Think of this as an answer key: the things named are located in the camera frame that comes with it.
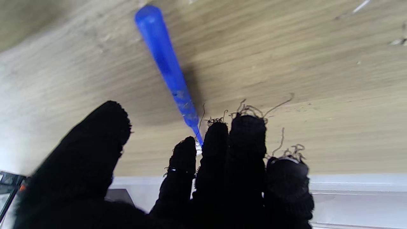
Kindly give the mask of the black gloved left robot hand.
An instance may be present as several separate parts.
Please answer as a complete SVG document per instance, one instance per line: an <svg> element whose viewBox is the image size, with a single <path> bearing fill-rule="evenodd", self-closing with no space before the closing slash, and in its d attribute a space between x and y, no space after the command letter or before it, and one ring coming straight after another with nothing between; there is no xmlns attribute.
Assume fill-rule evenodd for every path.
<svg viewBox="0 0 407 229"><path fill-rule="evenodd" d="M308 166L266 156L266 122L237 113L212 119L195 169L194 137L179 142L149 213L106 200L131 134L128 114L107 101L77 124L28 181L15 229L310 229Z"/></svg>

